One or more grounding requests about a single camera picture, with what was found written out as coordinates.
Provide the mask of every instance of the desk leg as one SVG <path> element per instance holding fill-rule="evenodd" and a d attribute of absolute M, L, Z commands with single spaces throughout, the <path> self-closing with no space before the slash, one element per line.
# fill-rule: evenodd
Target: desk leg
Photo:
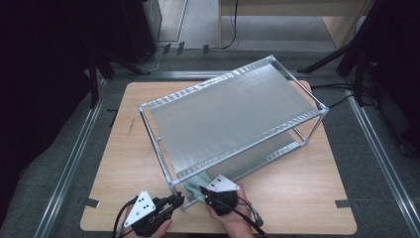
<path fill-rule="evenodd" d="M 219 0 L 219 48 L 222 48 L 222 0 Z"/>
<path fill-rule="evenodd" d="M 337 49 L 341 48 L 352 38 L 359 19 L 368 13 L 372 2 L 367 0 L 357 3 L 353 14 L 349 16 L 325 16 L 322 18 Z"/>

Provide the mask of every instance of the black tape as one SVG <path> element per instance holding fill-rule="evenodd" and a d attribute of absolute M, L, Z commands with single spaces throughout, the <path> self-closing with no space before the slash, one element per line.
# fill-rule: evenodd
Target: black tape
<path fill-rule="evenodd" d="M 203 55 L 207 55 L 208 53 L 209 53 L 209 45 L 204 45 Z"/>
<path fill-rule="evenodd" d="M 185 42 L 179 43 L 178 52 L 176 53 L 177 56 L 182 54 L 183 46 L 185 45 Z"/>
<path fill-rule="evenodd" d="M 359 203 L 356 200 L 336 200 L 337 208 L 360 208 Z"/>
<path fill-rule="evenodd" d="M 95 200 L 95 199 L 91 199 L 91 198 L 88 198 L 88 197 L 80 197 L 80 199 L 77 203 L 82 204 L 84 206 L 90 206 L 90 207 L 96 208 L 96 207 L 99 206 L 100 201 Z"/>
<path fill-rule="evenodd" d="M 164 55 L 168 54 L 169 50 L 170 50 L 170 44 L 167 44 L 166 46 L 164 46 L 163 54 Z"/>
<path fill-rule="evenodd" d="M 337 208 L 352 207 L 352 203 L 349 200 L 336 200 Z"/>

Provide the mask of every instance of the wooden desk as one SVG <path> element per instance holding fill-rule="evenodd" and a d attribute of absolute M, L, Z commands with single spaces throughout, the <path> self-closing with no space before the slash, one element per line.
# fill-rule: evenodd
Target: wooden desk
<path fill-rule="evenodd" d="M 235 3 L 236 0 L 219 0 L 219 47 L 222 47 L 222 17 L 235 15 Z M 373 0 L 241 0 L 238 16 L 323 16 L 339 49 L 372 3 Z"/>
<path fill-rule="evenodd" d="M 85 208 L 80 222 L 83 230 L 112 230 L 118 211 L 142 189 L 152 197 L 170 195 L 138 105 L 191 84 L 134 82 L 127 86 L 90 193 L 100 205 Z M 306 147 L 239 182 L 268 234 L 353 234 L 357 230 L 351 209 L 336 206 L 335 200 L 347 196 L 322 125 Z M 169 232 L 225 233 L 202 203 L 175 210 L 172 220 Z"/>

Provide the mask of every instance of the black cable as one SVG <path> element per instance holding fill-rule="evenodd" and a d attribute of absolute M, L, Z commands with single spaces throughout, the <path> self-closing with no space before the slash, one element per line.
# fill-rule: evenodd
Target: black cable
<path fill-rule="evenodd" d="M 350 83 L 330 83 L 330 84 L 323 84 L 323 85 L 314 85 L 314 86 L 311 86 L 311 89 L 314 90 L 314 89 L 319 89 L 319 88 L 334 88 L 334 89 L 354 90 L 354 87 L 355 86 L 353 84 L 350 84 Z M 363 86 L 362 93 L 364 93 L 364 92 L 370 92 L 369 94 L 365 94 L 364 96 L 372 97 L 371 87 Z M 346 100 L 347 98 L 349 98 L 351 96 L 354 96 L 354 94 L 350 94 L 350 95 L 344 97 L 343 99 L 341 99 L 340 101 L 338 101 L 338 102 L 336 102 L 333 105 L 328 106 L 328 107 L 333 108 L 333 107 L 339 105 L 340 103 L 342 103 L 344 100 Z M 364 106 L 373 106 L 373 103 L 372 102 L 371 103 L 363 102 L 363 105 Z"/>
<path fill-rule="evenodd" d="M 129 234 L 130 232 L 132 232 L 133 230 L 131 230 L 130 232 L 128 232 L 128 233 L 126 233 L 126 234 L 124 234 L 124 235 L 122 235 L 122 236 L 119 236 L 119 237 L 117 237 L 117 226 L 118 226 L 118 222 L 120 221 L 120 217 L 121 217 L 121 214 L 123 214 L 123 212 L 124 212 L 124 210 L 129 206 L 129 205 L 131 205 L 131 204 L 134 204 L 134 203 L 136 203 L 136 200 L 137 200 L 137 196 L 135 197 L 135 198 L 133 198 L 132 200 L 130 200 L 130 201 L 128 201 L 122 208 L 121 208 L 121 210 L 120 210 L 120 212 L 118 212 L 118 215 L 117 215 L 117 219 L 115 220 L 115 223 L 114 223 L 114 229 L 112 230 L 112 238 L 119 238 L 119 237 L 123 237 L 123 236 L 126 236 L 127 234 Z"/>
<path fill-rule="evenodd" d="M 245 203 L 245 205 L 247 206 L 247 207 L 249 207 L 250 208 L 250 210 L 251 210 L 251 212 L 253 213 L 253 216 L 254 216 L 254 220 L 256 221 L 256 223 L 257 223 L 257 215 L 256 215 L 256 213 L 254 212 L 254 209 L 253 209 L 253 207 L 249 204 L 249 203 L 247 203 L 244 199 L 242 199 L 241 197 L 238 197 L 240 200 L 242 200 L 244 203 Z"/>
<path fill-rule="evenodd" d="M 352 93 L 352 94 L 350 94 L 350 95 L 347 95 L 345 98 L 343 98 L 343 99 L 341 99 L 340 101 L 338 101 L 338 102 L 334 103 L 333 105 L 329 106 L 329 108 L 333 108 L 333 107 L 337 106 L 338 104 L 340 104 L 340 103 L 344 102 L 344 100 L 346 100 L 347 98 L 349 98 L 349 97 L 351 97 L 351 96 L 354 96 L 354 94 Z"/>
<path fill-rule="evenodd" d="M 126 234 L 124 234 L 124 235 L 120 235 L 119 237 L 117 237 L 117 238 L 122 238 L 122 237 L 124 237 L 124 236 L 126 236 L 126 235 L 128 235 L 128 234 L 130 234 L 130 233 L 132 233 L 134 231 L 134 229 L 131 229 L 129 232 L 127 232 Z"/>
<path fill-rule="evenodd" d="M 227 47 L 224 47 L 224 48 L 214 48 L 214 49 L 225 50 L 225 49 L 229 48 L 234 43 L 234 41 L 236 40 L 236 34 L 237 34 L 236 20 L 237 20 L 237 16 L 238 16 L 238 1 L 239 0 L 236 0 L 236 3 L 235 3 L 235 18 L 234 18 L 234 30 L 235 30 L 235 32 L 234 32 L 234 38 L 232 39 L 232 42 Z"/>
<path fill-rule="evenodd" d="M 217 198 L 214 198 L 214 197 L 211 197 L 211 196 L 207 196 L 210 200 L 212 200 L 212 202 L 218 202 L 218 203 L 220 203 L 220 204 L 222 204 L 223 206 L 225 206 L 226 208 L 228 208 L 228 209 L 230 209 L 231 211 L 233 211 L 233 212 L 235 212 L 235 213 L 237 213 L 239 216 L 241 216 L 245 221 L 247 221 L 248 222 L 248 224 L 250 224 L 250 225 L 252 225 L 253 227 L 254 227 L 254 229 L 256 229 L 256 231 L 257 232 L 259 232 L 259 234 L 262 236 L 262 237 L 267 237 L 266 236 L 266 234 L 265 234 L 265 232 L 259 227 L 259 226 L 257 226 L 257 224 L 253 221 L 253 220 L 251 220 L 248 216 L 246 216 L 246 215 L 244 215 L 242 212 L 240 212 L 239 210 L 237 210 L 237 209 L 235 209 L 235 208 L 233 208 L 233 207 L 231 207 L 231 206 L 229 206 L 229 205 L 227 205 L 227 204 L 225 204 L 225 202 L 223 202 L 223 201 L 221 201 L 221 200 L 219 200 L 219 199 L 217 199 Z"/>

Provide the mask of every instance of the gray floor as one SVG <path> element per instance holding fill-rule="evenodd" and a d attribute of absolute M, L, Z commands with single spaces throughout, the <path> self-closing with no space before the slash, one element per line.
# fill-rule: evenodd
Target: gray floor
<path fill-rule="evenodd" d="M 316 23 L 313 26 L 315 25 L 318 26 L 317 32 L 324 32 L 325 29 L 323 30 L 321 24 Z M 187 30 L 184 29 L 182 36 L 185 39 L 185 45 L 188 46 L 188 43 L 193 42 L 193 37 L 186 38 L 186 32 Z M 311 41 L 306 33 L 299 31 L 294 34 L 296 39 L 302 39 L 302 42 L 305 42 L 305 39 L 306 42 Z M 197 32 L 195 36 L 201 36 L 201 33 Z M 325 34 L 320 36 L 320 39 L 325 41 L 327 41 L 327 38 Z M 212 41 L 211 37 L 196 38 L 194 41 L 196 41 L 194 43 L 196 45 L 190 45 L 191 48 L 201 48 L 202 45 L 214 43 L 210 42 Z M 247 46 L 241 38 L 239 41 L 239 46 Z M 290 38 L 287 44 L 292 45 L 293 41 L 293 38 Z M 208 55 L 202 55 L 200 51 L 184 51 L 178 56 L 176 51 L 172 50 L 167 55 L 162 56 L 161 53 L 157 55 L 159 65 L 155 60 L 151 60 L 143 66 L 155 68 L 158 65 L 156 72 L 231 70 L 273 54 L 287 68 L 295 70 L 321 59 L 334 50 L 320 45 L 316 45 L 320 46 L 320 49 L 317 49 L 316 46 L 305 49 L 300 41 L 296 40 L 295 47 L 298 49 L 296 51 L 292 50 L 293 47 L 288 47 L 287 44 L 283 49 L 278 48 L 277 50 L 256 51 L 257 46 L 255 46 L 241 50 L 238 48 L 229 51 L 214 50 L 210 51 Z M 339 77 L 332 74 L 338 62 L 338 60 L 335 60 L 317 72 L 318 74 L 328 72 L 329 76 L 317 76 L 317 73 L 315 73 L 314 75 L 300 75 L 299 79 L 306 79 L 311 85 L 341 82 Z M 107 81 L 109 86 L 107 91 L 102 94 L 103 104 L 98 118 L 81 154 L 74 177 L 53 224 L 50 237 L 111 236 L 110 232 L 84 232 L 80 229 L 79 222 L 84 207 L 78 201 L 80 197 L 88 196 L 93 185 L 96 171 L 111 132 L 110 125 L 115 116 L 113 110 L 118 109 L 126 85 L 131 81 L 143 80 L 123 68 L 118 67 L 116 70 L 117 77 L 113 81 Z M 326 105 L 332 105 L 345 96 L 343 91 L 334 89 L 316 89 L 314 94 Z M 0 231 L 0 237 L 34 236 L 77 136 L 90 112 L 89 103 L 89 95 L 87 95 L 65 124 L 54 144 L 36 158 L 23 173 L 14 199 L 10 204 L 8 217 Z M 380 111 L 374 107 L 366 107 L 366 111 L 394 164 L 395 170 L 407 187 L 412 199 L 418 202 L 420 199 L 419 160 L 407 159 L 400 155 L 398 143 L 387 127 Z M 358 224 L 358 231 L 355 235 L 346 237 L 412 237 L 349 102 L 345 101 L 334 107 L 325 118 L 324 126 L 348 198 L 358 204 L 358 206 L 352 208 Z M 313 236 L 296 234 L 295 237 Z M 319 235 L 318 237 L 335 236 Z"/>

